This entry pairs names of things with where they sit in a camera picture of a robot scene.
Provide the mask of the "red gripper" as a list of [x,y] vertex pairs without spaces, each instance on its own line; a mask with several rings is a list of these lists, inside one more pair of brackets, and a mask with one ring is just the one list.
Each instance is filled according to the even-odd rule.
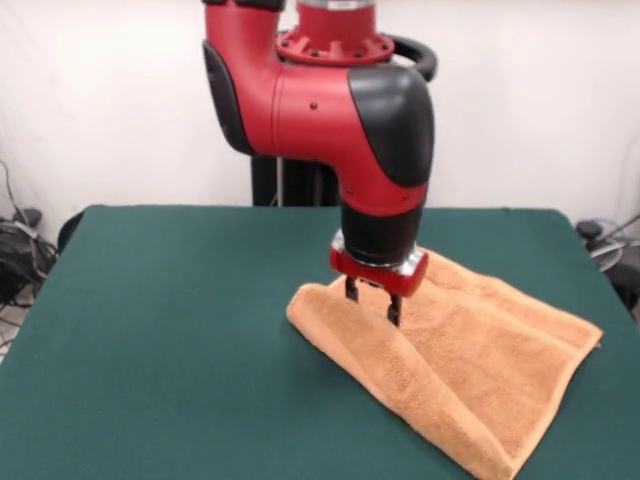
[[429,263],[429,254],[414,245],[408,256],[398,265],[373,265],[356,261],[346,251],[344,235],[337,232],[330,245],[331,268],[345,276],[344,290],[347,299],[358,303],[359,290],[356,280],[363,280],[390,294],[387,319],[400,326],[402,297],[409,298],[420,287]]

